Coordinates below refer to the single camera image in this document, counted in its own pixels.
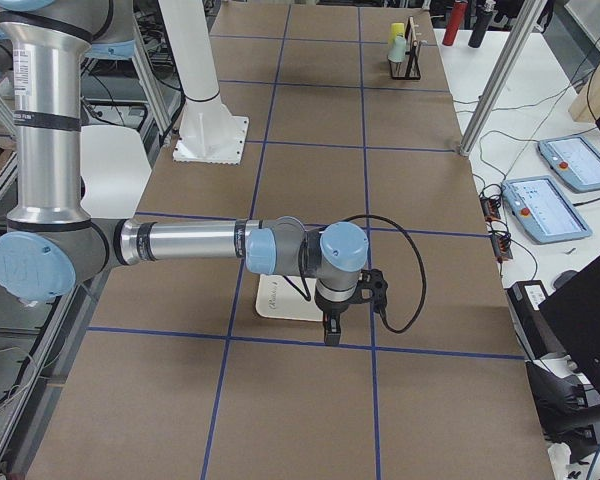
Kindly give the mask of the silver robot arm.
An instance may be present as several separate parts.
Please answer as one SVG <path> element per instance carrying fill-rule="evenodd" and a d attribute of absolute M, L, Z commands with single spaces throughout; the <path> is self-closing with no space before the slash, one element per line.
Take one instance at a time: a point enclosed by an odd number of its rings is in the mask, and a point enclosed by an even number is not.
<path fill-rule="evenodd" d="M 341 314 L 378 302 L 368 238 L 341 221 L 307 230 L 295 218 L 140 223 L 95 219 L 81 204 L 81 62 L 93 47 L 134 47 L 129 1 L 3 1 L 13 46 L 18 203 L 0 238 L 0 285 L 47 301 L 102 271 L 143 261 L 239 258 L 255 274 L 314 279 L 307 297 L 335 346 Z"/>

